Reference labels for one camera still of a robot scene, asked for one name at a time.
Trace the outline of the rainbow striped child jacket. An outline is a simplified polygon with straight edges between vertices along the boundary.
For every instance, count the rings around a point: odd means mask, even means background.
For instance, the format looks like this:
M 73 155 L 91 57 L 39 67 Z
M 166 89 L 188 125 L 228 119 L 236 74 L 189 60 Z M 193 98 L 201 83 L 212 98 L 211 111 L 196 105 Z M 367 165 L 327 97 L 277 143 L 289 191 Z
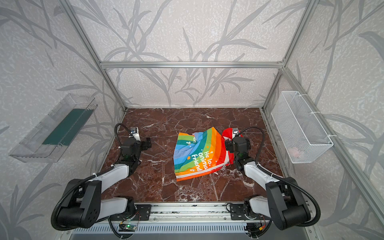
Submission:
M 174 151 L 174 172 L 178 182 L 202 177 L 234 163 L 225 147 L 232 140 L 232 128 L 220 134 L 214 127 L 191 135 L 179 133 Z

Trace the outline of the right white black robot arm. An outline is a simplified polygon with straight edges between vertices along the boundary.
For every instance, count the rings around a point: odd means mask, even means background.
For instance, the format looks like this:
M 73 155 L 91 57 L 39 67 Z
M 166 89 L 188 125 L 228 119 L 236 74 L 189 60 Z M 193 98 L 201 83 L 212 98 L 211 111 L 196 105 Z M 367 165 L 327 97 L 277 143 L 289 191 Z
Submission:
M 319 221 L 321 210 L 316 200 L 292 177 L 273 174 L 251 158 L 249 139 L 237 136 L 225 140 L 225 146 L 234 155 L 237 169 L 266 190 L 265 198 L 252 197 L 246 201 L 251 213 L 266 215 L 279 230 L 309 227 Z

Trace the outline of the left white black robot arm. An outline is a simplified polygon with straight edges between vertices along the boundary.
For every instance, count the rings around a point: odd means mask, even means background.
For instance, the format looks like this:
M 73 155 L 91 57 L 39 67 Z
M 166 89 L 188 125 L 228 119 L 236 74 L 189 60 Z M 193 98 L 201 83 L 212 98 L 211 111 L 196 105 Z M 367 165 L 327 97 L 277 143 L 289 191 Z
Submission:
M 135 216 L 137 207 L 132 197 L 103 200 L 102 193 L 115 183 L 130 177 L 141 164 L 141 152 L 151 147 L 150 138 L 145 141 L 129 138 L 121 146 L 122 159 L 108 170 L 85 179 L 69 181 L 51 215 L 52 227 L 59 231 L 87 229 L 113 215 L 122 214 L 128 218 Z

